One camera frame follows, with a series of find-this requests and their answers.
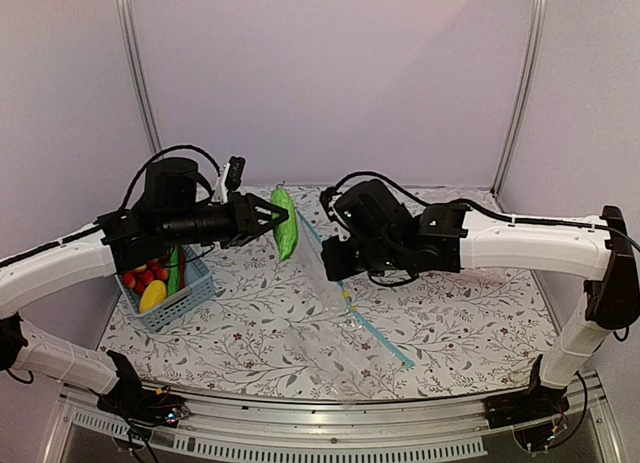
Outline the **short green bitter gourd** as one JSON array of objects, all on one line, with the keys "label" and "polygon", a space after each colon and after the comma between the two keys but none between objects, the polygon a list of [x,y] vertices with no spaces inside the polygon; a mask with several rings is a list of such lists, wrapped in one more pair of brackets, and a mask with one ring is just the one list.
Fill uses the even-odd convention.
[{"label": "short green bitter gourd", "polygon": [[274,241],[281,262],[289,260],[298,245],[299,230],[294,201],[284,188],[276,188],[271,193],[270,202],[287,211],[287,219],[273,230]]}]

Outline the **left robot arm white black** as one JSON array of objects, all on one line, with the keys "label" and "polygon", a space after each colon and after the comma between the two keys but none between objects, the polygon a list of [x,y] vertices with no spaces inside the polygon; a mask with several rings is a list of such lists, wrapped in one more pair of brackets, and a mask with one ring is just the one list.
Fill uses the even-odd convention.
[{"label": "left robot arm white black", "polygon": [[97,406],[128,424],[174,427],[189,415],[168,388],[144,388],[123,354],[89,350],[23,319],[27,305],[76,284],[141,267],[172,247],[241,247],[289,220],[287,209],[238,188],[245,160],[213,166],[215,182],[196,161],[180,156],[205,150],[175,145],[149,158],[134,176],[144,183],[135,204],[120,206],[80,230],[1,262],[1,369],[25,371],[89,390]]}]

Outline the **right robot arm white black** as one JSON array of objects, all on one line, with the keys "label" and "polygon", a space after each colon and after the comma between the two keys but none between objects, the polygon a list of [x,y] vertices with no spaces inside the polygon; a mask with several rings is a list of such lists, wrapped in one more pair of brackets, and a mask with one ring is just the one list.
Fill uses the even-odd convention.
[{"label": "right robot arm white black", "polygon": [[412,283],[429,271],[486,268],[581,277],[581,299],[556,341],[535,359],[526,388],[483,402],[488,425],[511,428],[524,451],[561,446],[569,383],[608,337],[625,339],[639,317],[639,246],[621,211],[607,206],[596,216],[543,218],[498,213],[459,198],[425,203],[414,215],[406,208],[410,199],[409,191],[371,171],[324,189],[321,205],[338,228],[322,244],[327,278],[366,274],[383,285],[389,271],[403,272]]}]

